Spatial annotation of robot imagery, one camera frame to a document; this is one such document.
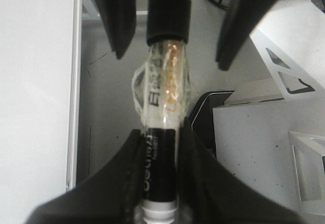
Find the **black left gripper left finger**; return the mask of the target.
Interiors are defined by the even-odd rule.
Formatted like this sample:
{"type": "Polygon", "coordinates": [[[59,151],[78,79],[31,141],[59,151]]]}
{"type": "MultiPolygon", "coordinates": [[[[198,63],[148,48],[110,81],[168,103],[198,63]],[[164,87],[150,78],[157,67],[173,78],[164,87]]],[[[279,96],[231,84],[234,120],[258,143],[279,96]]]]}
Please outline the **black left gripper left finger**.
{"type": "Polygon", "coordinates": [[[145,142],[132,130],[97,173],[71,191],[37,207],[28,223],[135,223],[142,199],[145,142]]]}

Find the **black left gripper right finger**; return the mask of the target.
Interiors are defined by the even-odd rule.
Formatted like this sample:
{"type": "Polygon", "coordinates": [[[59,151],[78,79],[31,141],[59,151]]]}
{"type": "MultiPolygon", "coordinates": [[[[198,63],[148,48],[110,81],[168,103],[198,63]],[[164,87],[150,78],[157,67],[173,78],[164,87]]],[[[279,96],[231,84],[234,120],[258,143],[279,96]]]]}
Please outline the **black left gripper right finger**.
{"type": "Polygon", "coordinates": [[[179,223],[302,223],[223,167],[184,120],[178,149],[179,223]]]}

